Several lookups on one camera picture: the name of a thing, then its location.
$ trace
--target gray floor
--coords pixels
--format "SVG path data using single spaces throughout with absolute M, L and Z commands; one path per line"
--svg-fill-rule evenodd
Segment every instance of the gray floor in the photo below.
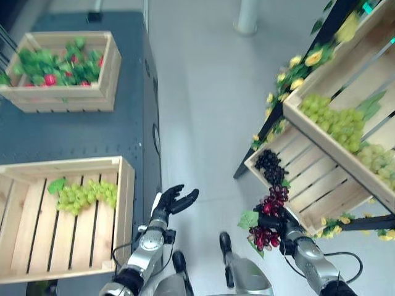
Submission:
M 54 0 L 47 7 L 51 12 L 85 10 L 92 2 Z M 314 295 L 278 251 L 262 260 L 248 245 L 247 233 L 237 222 L 267 189 L 252 174 L 237 181 L 232 175 L 265 119 L 265 97 L 274 89 L 279 67 L 309 47 L 312 24 L 326 2 L 262 1 L 258 32 L 245 38 L 232 27 L 239 0 L 150 1 L 150 39 L 159 72 L 162 184 L 164 189 L 185 183 L 186 190 L 201 190 L 191 208 L 170 220 L 170 227 L 177 229 L 175 248 L 186 256 L 196 295 L 228 292 L 218 247 L 223 230 L 230 233 L 235 252 L 262 268 L 277 295 Z M 139 7 L 142 1 L 104 2 L 105 9 Z M 23 33 L 28 22 L 19 26 Z M 384 213 L 377 204 L 356 211 Z M 348 233 L 318 243 L 325 252 L 348 250 L 362 257 L 364 273 L 352 284 L 359 295 L 394 295 L 395 242 Z M 333 262 L 345 278 L 356 271 L 352 259 Z M 144 295 L 152 295 L 155 283 L 170 273 L 171 264 Z M 109 278 L 107 274 L 61 280 L 60 294 L 97 295 Z M 22 291 L 23 285 L 0 286 L 0 295 L 23 295 Z

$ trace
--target white pillar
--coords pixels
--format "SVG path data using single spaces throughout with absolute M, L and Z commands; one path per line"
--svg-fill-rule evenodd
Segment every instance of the white pillar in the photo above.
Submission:
M 258 11 L 261 0 L 241 0 L 239 19 L 235 30 L 242 35 L 253 35 L 257 31 Z

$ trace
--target black cable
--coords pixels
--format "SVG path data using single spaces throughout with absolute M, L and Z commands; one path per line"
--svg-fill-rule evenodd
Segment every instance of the black cable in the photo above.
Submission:
M 160 271 L 158 271 L 157 273 L 152 274 L 151 278 L 160 274 L 167 267 L 168 263 L 170 262 L 170 259 L 172 258 L 172 255 L 173 255 L 173 246 L 174 246 L 174 244 L 172 244 L 172 250 L 170 251 L 170 256 L 168 257 L 168 260 L 167 260 L 165 266 L 163 266 L 162 269 Z
M 359 270 L 358 273 L 352 277 L 351 279 L 349 279 L 348 281 L 346 281 L 347 284 L 351 284 L 352 282 L 354 282 L 357 278 L 359 278 L 359 276 L 362 274 L 362 271 L 364 270 L 364 264 L 362 263 L 362 260 L 354 253 L 351 252 L 335 252 L 335 253 L 326 253 L 324 254 L 324 256 L 337 256 L 337 255 L 349 255 L 354 257 L 355 259 L 358 260 L 359 262 Z
M 362 263 L 362 260 L 354 253 L 351 252 L 335 252 L 335 253 L 326 253 L 324 254 L 324 256 L 337 256 L 337 255 L 349 255 L 349 256 L 353 256 L 355 259 L 358 260 L 359 262 L 359 270 L 358 273 L 352 277 L 351 279 L 349 279 L 348 281 L 346 281 L 347 284 L 351 284 L 352 282 L 354 282 L 357 278 L 359 278 L 359 276 L 362 274 L 362 271 L 364 270 L 364 264 Z M 298 272 L 296 270 L 295 267 L 293 267 L 290 262 L 288 261 L 288 259 L 284 256 L 285 261 L 288 263 L 288 265 L 293 269 L 293 271 L 295 271 L 298 275 L 300 275 L 303 278 L 306 278 L 302 273 Z

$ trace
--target yellow flower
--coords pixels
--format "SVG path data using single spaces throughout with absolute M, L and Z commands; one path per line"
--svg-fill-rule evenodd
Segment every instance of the yellow flower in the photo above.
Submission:
M 281 73 L 277 76 L 277 82 L 282 82 L 285 79 L 285 73 Z
M 353 11 L 341 25 L 340 29 L 336 32 L 336 40 L 339 43 L 350 41 L 356 34 L 358 24 L 359 16 L 355 11 Z
M 280 121 L 280 124 L 278 125 L 281 129 L 285 127 L 285 120 Z
M 379 239 L 381 239 L 382 241 L 391 241 L 393 240 L 393 238 L 391 236 L 379 236 Z
M 294 89 L 297 89 L 298 87 L 302 86 L 302 84 L 304 83 L 304 79 L 303 78 L 298 78 L 296 80 L 294 80 L 291 84 L 291 90 L 293 91 Z
M 335 228 L 333 229 L 333 233 L 335 234 L 339 234 L 341 233 L 341 227 L 339 225 L 336 225 Z
M 387 236 L 395 239 L 395 229 L 391 229 L 391 230 L 387 231 Z
M 322 58 L 322 52 L 323 52 L 323 49 L 321 49 L 320 51 L 313 52 L 311 55 L 309 55 L 306 58 L 306 60 L 304 61 L 304 64 L 308 67 L 311 67 L 311 66 L 317 64 Z
M 268 135 L 267 135 L 267 137 L 266 137 L 266 140 L 267 140 L 267 142 L 272 142 L 273 140 L 274 140 L 274 138 L 275 138 L 275 135 L 273 134 L 273 130 L 271 130 L 269 133 L 268 133 Z
M 286 93 L 282 94 L 280 97 L 278 97 L 278 100 L 280 102 L 283 102 L 288 96 L 289 96 L 289 93 L 286 92 Z
M 350 222 L 351 222 L 350 218 L 347 218 L 347 217 L 340 217 L 340 221 L 343 224 L 350 224 Z
M 289 67 L 292 68 L 293 66 L 299 65 L 301 61 L 302 61 L 302 56 L 297 55 L 289 61 Z
M 269 95 L 267 96 L 266 102 L 267 103 L 273 102 L 273 98 L 274 98 L 274 95 L 270 92 Z
M 269 115 L 271 114 L 271 112 L 272 112 L 272 108 L 266 109 L 266 118 L 269 117 Z

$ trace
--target metal rod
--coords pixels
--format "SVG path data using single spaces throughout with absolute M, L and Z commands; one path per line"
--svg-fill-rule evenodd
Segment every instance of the metal rod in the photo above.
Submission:
M 341 226 L 343 231 L 395 229 L 395 215 L 360 218 Z

